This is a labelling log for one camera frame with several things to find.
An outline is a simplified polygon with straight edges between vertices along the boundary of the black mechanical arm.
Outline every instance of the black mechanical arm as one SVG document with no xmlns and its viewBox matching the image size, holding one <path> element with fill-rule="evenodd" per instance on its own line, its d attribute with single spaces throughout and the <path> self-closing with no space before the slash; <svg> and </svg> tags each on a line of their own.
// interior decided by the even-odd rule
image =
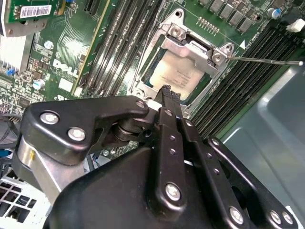
<svg viewBox="0 0 305 229">
<path fill-rule="evenodd" d="M 293 215 L 215 137 L 202 140 L 164 86 L 134 96 L 30 105 L 13 169 L 46 193 L 46 229 L 296 229 Z M 88 154 L 139 147 L 84 175 Z"/>
</svg>

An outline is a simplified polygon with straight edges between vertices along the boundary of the metal rod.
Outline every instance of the metal rod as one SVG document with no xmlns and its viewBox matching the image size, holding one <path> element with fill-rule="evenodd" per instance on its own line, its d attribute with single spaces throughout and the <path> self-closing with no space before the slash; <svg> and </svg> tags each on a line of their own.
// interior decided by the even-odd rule
<svg viewBox="0 0 305 229">
<path fill-rule="evenodd" d="M 236 61 L 251 61 L 251 62 L 279 64 L 279 65 L 298 65 L 298 66 L 303 65 L 303 61 L 274 61 L 268 59 L 257 59 L 257 58 L 235 57 L 235 56 L 228 56 L 227 58 L 229 60 L 236 60 Z"/>
</svg>

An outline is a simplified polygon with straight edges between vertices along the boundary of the heatsink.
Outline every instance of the heatsink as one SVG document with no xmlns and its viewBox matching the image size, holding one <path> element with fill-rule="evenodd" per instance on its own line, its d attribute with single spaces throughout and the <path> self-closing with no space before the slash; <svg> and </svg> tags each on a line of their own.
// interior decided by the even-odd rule
<svg viewBox="0 0 305 229">
<path fill-rule="evenodd" d="M 0 68 L 8 73 L 23 72 L 30 58 L 33 35 L 21 37 L 0 36 Z"/>
</svg>

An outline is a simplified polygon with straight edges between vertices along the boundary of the barcode sticker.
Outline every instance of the barcode sticker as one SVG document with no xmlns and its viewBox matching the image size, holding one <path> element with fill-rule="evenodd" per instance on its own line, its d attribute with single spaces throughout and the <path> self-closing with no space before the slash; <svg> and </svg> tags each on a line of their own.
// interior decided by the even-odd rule
<svg viewBox="0 0 305 229">
<path fill-rule="evenodd" d="M 36 16 L 49 15 L 51 13 L 51 5 L 48 6 L 22 6 L 20 18 L 30 18 Z"/>
</svg>

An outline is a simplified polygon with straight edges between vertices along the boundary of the motherboard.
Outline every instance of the motherboard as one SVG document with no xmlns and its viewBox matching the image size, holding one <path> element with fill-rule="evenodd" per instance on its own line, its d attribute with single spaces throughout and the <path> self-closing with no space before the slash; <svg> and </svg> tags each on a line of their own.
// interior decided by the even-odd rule
<svg viewBox="0 0 305 229">
<path fill-rule="evenodd" d="M 169 84 L 201 136 L 220 137 L 288 68 L 228 56 L 304 54 L 304 31 L 287 30 L 305 18 L 297 0 L 12 0 L 8 8 L 3 25 L 39 26 L 0 37 L 2 114 L 42 101 L 149 100 Z"/>
</svg>

